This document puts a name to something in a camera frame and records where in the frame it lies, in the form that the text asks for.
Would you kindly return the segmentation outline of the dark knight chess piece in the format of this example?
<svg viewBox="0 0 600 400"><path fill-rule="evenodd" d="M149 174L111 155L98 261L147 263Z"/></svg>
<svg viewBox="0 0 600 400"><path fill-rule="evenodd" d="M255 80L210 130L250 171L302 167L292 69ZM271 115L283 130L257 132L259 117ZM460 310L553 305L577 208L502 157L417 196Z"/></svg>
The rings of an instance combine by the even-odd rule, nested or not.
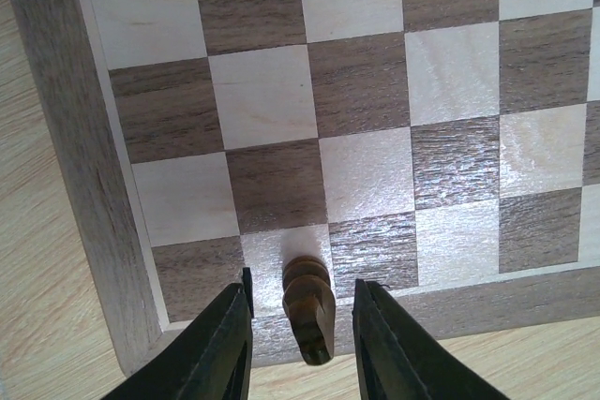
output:
<svg viewBox="0 0 600 400"><path fill-rule="evenodd" d="M282 274L282 305L301 356L308 365L335 355L336 299L323 262L312 256L292 259Z"/></svg>

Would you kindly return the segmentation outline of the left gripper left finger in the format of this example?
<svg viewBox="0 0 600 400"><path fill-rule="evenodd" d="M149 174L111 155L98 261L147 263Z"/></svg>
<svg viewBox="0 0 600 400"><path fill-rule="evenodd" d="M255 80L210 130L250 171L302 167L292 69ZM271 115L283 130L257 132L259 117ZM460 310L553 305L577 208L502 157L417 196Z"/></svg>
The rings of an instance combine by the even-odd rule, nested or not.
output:
<svg viewBox="0 0 600 400"><path fill-rule="evenodd" d="M245 267L158 356L107 399L246 399L252 360L252 277Z"/></svg>

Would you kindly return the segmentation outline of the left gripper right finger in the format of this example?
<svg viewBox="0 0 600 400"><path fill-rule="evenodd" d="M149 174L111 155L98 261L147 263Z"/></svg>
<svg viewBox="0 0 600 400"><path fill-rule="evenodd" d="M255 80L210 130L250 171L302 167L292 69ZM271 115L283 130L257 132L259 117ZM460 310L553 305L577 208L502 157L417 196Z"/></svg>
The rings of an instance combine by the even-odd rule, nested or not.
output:
<svg viewBox="0 0 600 400"><path fill-rule="evenodd" d="M504 399L375 281L355 282L352 329L363 399Z"/></svg>

